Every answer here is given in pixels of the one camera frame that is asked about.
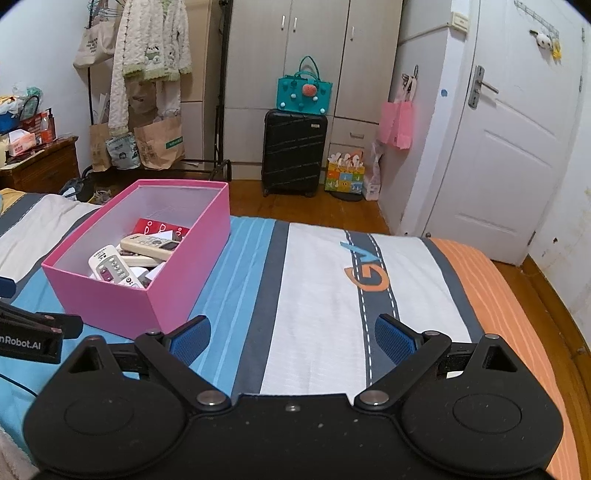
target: canvas tote bag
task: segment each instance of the canvas tote bag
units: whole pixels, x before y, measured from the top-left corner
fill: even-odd
[[[106,7],[107,2],[99,4]],[[74,67],[85,69],[97,65],[115,55],[117,42],[117,26],[115,20],[101,20],[90,28],[85,28],[82,40],[74,59]]]

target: pink box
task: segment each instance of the pink box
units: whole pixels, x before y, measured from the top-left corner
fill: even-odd
[[[139,218],[190,226],[166,266],[145,290],[89,278],[88,259],[117,245]],[[187,321],[230,235],[228,184],[201,180],[138,180],[68,236],[42,263],[66,313],[135,338],[169,333]]]

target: metal screw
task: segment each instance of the metal screw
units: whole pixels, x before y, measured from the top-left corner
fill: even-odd
[[[206,405],[208,407],[221,405],[226,401],[226,399],[227,396],[219,390],[204,390],[199,395],[197,395],[197,401],[201,405]]]
[[[290,412],[295,412],[295,411],[300,411],[301,407],[295,403],[288,403],[285,406],[285,411],[290,411]]]
[[[382,392],[381,390],[366,390],[359,395],[359,399],[366,405],[377,407],[384,405],[390,397],[386,392]]]

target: tissue box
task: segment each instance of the tissue box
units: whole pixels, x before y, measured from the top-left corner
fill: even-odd
[[[9,134],[10,143],[8,144],[8,155],[16,157],[21,153],[30,150],[37,142],[35,141],[35,134],[30,134],[25,130],[14,130]]]

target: wooden floor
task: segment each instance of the wooden floor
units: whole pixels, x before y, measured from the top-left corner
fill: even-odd
[[[263,197],[261,182],[230,182],[230,211],[236,216],[274,218],[286,222],[331,226],[356,232],[389,233],[378,202],[342,202],[319,185],[315,197],[269,195]]]
[[[319,188],[316,197],[262,196],[261,184],[234,180],[230,184],[233,215],[259,216],[358,232],[389,233],[376,202],[341,202]],[[591,404],[573,354],[528,277],[513,265],[495,265],[519,300],[548,354],[577,442],[581,476],[591,479]]]

